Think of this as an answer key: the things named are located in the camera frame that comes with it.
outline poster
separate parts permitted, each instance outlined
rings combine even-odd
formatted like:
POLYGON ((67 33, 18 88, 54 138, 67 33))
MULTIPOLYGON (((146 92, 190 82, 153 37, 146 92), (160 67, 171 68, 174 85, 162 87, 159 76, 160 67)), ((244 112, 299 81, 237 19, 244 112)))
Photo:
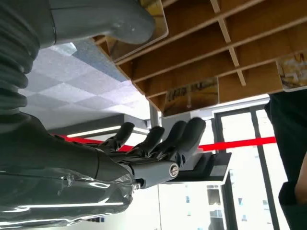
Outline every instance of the poster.
POLYGON ((147 42, 140 45, 132 45, 120 42, 111 37, 107 37, 107 47, 110 56, 114 62, 118 62, 129 55, 136 53, 141 49, 150 44, 160 41, 169 35, 169 28, 164 14, 161 0, 139 0, 140 3, 147 9, 156 20, 156 30, 153 36, 147 42))
POLYGON ((219 102, 219 79, 213 77, 167 92, 164 116, 189 112, 219 102))
POLYGON ((307 88, 307 52, 281 58, 277 66, 284 91, 307 88))

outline plastic wrap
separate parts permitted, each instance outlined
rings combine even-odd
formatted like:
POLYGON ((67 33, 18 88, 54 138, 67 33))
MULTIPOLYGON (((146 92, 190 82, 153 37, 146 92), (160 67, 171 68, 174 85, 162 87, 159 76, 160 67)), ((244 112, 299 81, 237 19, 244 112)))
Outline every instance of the plastic wrap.
POLYGON ((58 169, 0 167, 0 229, 69 226, 119 213, 132 200, 132 178, 102 182, 58 169))

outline black robotic finger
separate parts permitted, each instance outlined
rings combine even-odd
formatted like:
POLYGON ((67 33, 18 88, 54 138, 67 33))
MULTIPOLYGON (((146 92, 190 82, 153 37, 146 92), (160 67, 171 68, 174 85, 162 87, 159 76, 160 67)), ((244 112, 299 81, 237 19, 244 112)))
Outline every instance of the black robotic finger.
POLYGON ((163 127, 154 127, 150 129, 144 141, 135 146, 127 154, 138 155, 140 157, 147 156, 161 141, 164 131, 165 129, 163 127))
POLYGON ((198 148, 205 128, 206 122, 201 118, 190 120, 177 145, 166 152, 166 160, 175 161, 179 167, 182 167, 198 148))
POLYGON ((135 125, 131 122, 126 122, 120 127, 117 134, 106 140, 105 142, 98 146, 98 148, 112 152, 117 151, 131 136, 134 127, 135 125))
POLYGON ((158 160, 163 158, 167 149, 177 144, 180 140, 186 125, 187 123, 185 121, 176 122, 165 141, 157 145, 148 157, 157 158, 158 160))

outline black clothing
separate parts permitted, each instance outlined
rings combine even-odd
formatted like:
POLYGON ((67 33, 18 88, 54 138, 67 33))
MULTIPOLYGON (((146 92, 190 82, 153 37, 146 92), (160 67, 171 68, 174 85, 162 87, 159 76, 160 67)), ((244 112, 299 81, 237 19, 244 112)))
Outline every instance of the black clothing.
POLYGON ((291 230, 307 226, 307 205, 298 205, 295 186, 307 151, 307 90, 270 95, 265 106, 274 127, 281 160, 288 178, 279 201, 291 230))

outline fluorescent light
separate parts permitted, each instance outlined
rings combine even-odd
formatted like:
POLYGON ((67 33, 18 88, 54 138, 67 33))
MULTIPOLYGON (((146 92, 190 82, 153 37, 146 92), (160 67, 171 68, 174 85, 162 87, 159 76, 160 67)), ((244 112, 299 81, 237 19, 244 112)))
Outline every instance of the fluorescent light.
POLYGON ((149 133, 149 130, 142 129, 142 128, 136 128, 136 127, 135 127, 135 128, 133 128, 133 130, 138 131, 138 132, 141 132, 141 133, 149 133))
POLYGON ((90 135, 90 134, 95 134, 95 133, 107 132, 107 131, 112 131, 112 130, 116 130, 116 129, 120 129, 120 126, 114 126, 114 127, 110 127, 110 128, 101 128, 101 129, 91 130, 91 131, 87 131, 87 132, 82 132, 82 133, 75 133, 75 134, 68 135, 67 137, 68 138, 76 138, 76 137, 90 135))
MULTIPOLYGON (((110 127, 110 128, 101 128, 101 129, 97 129, 97 130, 91 130, 91 131, 86 131, 86 132, 82 132, 82 133, 75 133, 75 134, 70 134, 68 135, 68 138, 76 138, 76 137, 80 137, 80 136, 85 136, 85 135, 91 135, 91 134, 95 134, 95 133, 102 133, 102 132, 107 132, 107 131, 113 131, 113 130, 117 130, 120 129, 120 126, 114 126, 114 127, 110 127)), ((149 130, 147 129, 142 129, 142 128, 133 128, 135 131, 138 132, 141 132, 141 133, 149 133, 149 130)))

